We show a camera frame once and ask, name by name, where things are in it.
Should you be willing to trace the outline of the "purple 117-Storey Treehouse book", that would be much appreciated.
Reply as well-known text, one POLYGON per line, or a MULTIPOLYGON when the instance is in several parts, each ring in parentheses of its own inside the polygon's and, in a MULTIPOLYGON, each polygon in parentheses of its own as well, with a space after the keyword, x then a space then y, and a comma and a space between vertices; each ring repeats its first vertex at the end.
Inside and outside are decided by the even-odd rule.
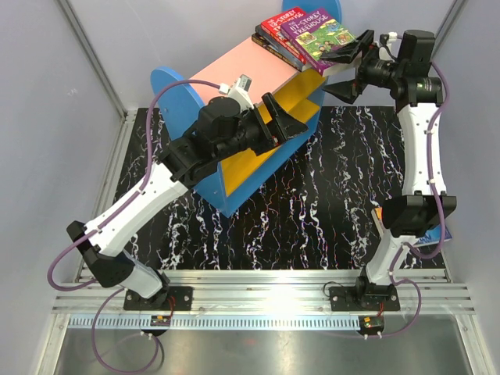
POLYGON ((320 59, 323 52, 333 51, 355 40, 349 30, 325 8, 315 9, 283 23, 280 32, 322 77, 332 76, 348 68, 346 64, 320 59))

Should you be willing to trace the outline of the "Nineteen Eighty-Four book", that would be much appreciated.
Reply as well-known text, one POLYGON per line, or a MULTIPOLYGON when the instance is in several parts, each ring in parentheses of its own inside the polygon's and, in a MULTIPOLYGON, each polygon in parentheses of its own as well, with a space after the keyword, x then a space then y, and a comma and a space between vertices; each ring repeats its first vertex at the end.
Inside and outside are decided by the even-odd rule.
POLYGON ((276 48, 280 47, 280 43, 274 39, 272 36, 270 36, 267 32, 265 32, 260 25, 255 26, 255 32, 265 39, 270 45, 275 46, 276 48))

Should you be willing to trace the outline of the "black blue Treehouse book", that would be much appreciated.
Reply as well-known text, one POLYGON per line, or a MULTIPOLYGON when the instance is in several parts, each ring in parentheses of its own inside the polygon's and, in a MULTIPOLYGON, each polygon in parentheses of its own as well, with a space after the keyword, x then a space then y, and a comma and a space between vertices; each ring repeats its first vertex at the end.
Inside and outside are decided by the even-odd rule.
POLYGON ((294 67, 298 72, 302 72, 304 65, 301 62, 291 61, 290 59, 288 59, 287 57, 285 57, 284 55, 279 53, 272 45, 269 44, 269 42, 266 39, 259 36, 257 33, 254 33, 251 36, 251 39, 259 47, 265 49, 266 51, 268 51, 272 55, 276 56, 278 59, 287 63, 289 66, 294 67))

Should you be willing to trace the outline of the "blue Jane Eyre book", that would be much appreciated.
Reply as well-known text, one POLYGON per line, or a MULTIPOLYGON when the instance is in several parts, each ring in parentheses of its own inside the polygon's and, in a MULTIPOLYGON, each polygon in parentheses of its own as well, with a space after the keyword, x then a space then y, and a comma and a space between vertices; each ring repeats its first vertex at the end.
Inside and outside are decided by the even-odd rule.
MULTIPOLYGON (((373 221, 378 230, 380 237, 382 237, 384 233, 384 225, 382 223, 382 208, 375 207, 371 211, 371 215, 373 217, 373 221)), ((421 237, 418 242, 414 244, 416 248, 423 247, 426 245, 437 245, 441 238, 441 227, 437 226, 434 229, 428 230, 423 237, 421 237)))

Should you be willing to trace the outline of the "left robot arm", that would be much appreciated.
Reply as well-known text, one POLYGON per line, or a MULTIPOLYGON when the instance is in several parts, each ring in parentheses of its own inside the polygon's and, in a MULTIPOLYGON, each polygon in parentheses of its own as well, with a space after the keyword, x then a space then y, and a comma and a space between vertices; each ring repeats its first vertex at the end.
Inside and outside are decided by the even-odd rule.
POLYGON ((264 94, 262 100, 269 122, 254 105, 242 107, 224 96, 211 99, 199 110, 197 120, 150 165, 149 174, 112 205, 103 219, 73 221, 66 228, 102 287, 126 288, 147 309, 166 305, 169 278, 129 255, 124 247, 165 206, 212 176, 221 161, 246 150, 261 155, 308 130, 272 94, 264 94))

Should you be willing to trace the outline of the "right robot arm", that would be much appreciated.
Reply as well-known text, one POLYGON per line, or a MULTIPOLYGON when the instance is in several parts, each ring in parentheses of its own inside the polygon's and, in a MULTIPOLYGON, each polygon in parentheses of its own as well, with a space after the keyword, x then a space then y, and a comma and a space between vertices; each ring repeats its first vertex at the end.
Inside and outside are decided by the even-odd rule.
POLYGON ((353 80, 327 85, 324 90, 352 104, 373 85, 387 89, 403 133, 405 174, 402 193, 382 206, 384 232, 373 258, 362 268, 352 286, 327 283, 325 293, 332 310, 339 312, 398 311, 395 271, 412 253, 432 259, 435 248, 424 254, 416 243, 429 230, 444 228, 457 198, 447 192, 441 172, 439 120, 448 100, 448 89, 434 69, 433 33, 407 30, 382 34, 366 30, 354 41, 321 55, 333 63, 356 63, 353 80))

